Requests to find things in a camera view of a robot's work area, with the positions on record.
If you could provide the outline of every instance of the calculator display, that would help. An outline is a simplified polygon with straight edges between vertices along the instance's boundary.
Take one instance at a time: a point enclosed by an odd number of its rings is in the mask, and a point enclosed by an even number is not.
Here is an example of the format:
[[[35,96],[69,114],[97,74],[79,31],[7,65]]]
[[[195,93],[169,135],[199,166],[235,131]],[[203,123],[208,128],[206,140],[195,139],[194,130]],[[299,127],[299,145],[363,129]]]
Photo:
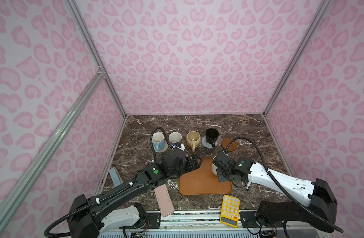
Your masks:
[[[231,224],[233,226],[236,226],[237,225],[237,222],[236,221],[231,220],[231,219],[228,219],[226,217],[221,217],[221,221],[222,222],[225,222],[225,223],[228,223],[228,224]]]

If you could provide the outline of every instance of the yellow calculator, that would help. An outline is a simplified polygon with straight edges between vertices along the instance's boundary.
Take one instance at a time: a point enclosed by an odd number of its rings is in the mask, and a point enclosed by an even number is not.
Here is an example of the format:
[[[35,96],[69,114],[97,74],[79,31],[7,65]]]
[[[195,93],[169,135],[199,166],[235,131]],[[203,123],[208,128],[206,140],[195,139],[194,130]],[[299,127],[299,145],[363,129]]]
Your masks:
[[[239,198],[224,195],[220,222],[237,228],[239,221],[239,204]]]

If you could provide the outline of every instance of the light blue mug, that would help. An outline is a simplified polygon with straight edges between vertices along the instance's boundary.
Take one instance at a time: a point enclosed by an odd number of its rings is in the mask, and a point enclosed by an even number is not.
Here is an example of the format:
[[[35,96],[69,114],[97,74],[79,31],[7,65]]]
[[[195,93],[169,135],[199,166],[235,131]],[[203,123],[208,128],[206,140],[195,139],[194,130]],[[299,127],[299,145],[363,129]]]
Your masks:
[[[153,146],[156,151],[161,151],[165,147],[165,137],[161,132],[156,132],[152,137]]]

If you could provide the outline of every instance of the beige mug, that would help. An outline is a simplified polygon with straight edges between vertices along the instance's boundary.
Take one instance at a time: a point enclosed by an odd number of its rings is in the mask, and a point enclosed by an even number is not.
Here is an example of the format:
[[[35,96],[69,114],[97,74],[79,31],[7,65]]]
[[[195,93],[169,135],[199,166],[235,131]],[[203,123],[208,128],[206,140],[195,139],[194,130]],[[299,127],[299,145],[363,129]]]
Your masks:
[[[201,142],[202,137],[196,131],[190,131],[186,136],[186,144],[193,149],[193,152],[195,152],[195,149],[201,145]]]

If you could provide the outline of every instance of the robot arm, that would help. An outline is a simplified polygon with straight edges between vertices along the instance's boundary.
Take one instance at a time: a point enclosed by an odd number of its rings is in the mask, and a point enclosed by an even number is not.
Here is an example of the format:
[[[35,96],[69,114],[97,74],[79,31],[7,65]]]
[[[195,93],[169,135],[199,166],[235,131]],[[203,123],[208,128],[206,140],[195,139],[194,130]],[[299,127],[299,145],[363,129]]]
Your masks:
[[[201,159],[198,162],[195,155],[189,157],[184,151],[184,146],[180,143],[176,144],[165,159],[149,164],[138,171],[130,181],[88,199],[84,195],[75,198],[70,213],[51,224],[44,235],[46,237],[70,235],[72,238],[95,238],[100,230],[110,230],[113,226],[117,227],[117,224],[120,227],[141,228],[147,219],[147,213],[141,204],[115,211],[113,217],[110,217],[110,213],[130,199],[166,184],[169,178],[180,177],[200,167]],[[59,236],[50,233],[54,226],[65,219],[67,219],[70,234],[63,233]]]
[[[337,200],[327,182],[322,179],[312,182],[294,178],[271,169],[265,171],[261,164],[252,159],[241,157],[238,161],[235,161],[224,152],[219,152],[213,159],[213,172],[218,175],[220,182],[236,180],[247,184],[257,183],[282,193],[267,174],[267,172],[270,172],[283,188],[302,205],[332,224],[336,221]],[[308,216],[294,202],[262,201],[255,216],[257,221],[264,226],[277,221],[303,221],[325,232],[334,231],[331,227],[319,222],[318,219]]]

